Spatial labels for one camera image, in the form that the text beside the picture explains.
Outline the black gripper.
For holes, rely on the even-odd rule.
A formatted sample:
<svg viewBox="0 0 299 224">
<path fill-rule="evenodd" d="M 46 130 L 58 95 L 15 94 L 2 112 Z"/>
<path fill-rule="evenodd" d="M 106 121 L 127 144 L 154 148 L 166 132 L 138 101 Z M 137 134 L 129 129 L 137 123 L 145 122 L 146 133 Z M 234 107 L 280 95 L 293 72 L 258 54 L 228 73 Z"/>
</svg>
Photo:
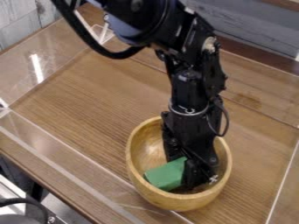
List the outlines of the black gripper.
<svg viewBox="0 0 299 224">
<path fill-rule="evenodd" d="M 221 162 L 214 140 L 228 134 L 228 131 L 221 132 L 226 115 L 222 101 L 209 103 L 201 111 L 170 102 L 169 111 L 162 113 L 166 160 L 173 162 L 187 157 L 182 175 L 185 188 L 195 188 L 219 178 L 215 171 Z"/>
</svg>

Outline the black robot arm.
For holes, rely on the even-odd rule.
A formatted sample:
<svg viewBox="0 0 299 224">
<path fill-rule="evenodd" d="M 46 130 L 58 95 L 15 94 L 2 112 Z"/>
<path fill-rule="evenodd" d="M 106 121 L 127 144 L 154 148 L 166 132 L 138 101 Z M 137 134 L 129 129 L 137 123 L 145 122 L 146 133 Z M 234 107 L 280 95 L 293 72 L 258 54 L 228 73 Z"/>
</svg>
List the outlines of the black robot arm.
<svg viewBox="0 0 299 224">
<path fill-rule="evenodd" d="M 167 192 L 214 184 L 221 164 L 214 143 L 228 134 L 230 115 L 221 97 L 229 76 L 213 26 L 181 0 L 89 1 L 107 13 L 122 41 L 155 50 L 171 82 L 162 113 L 166 164 L 145 172 L 146 181 Z"/>
</svg>

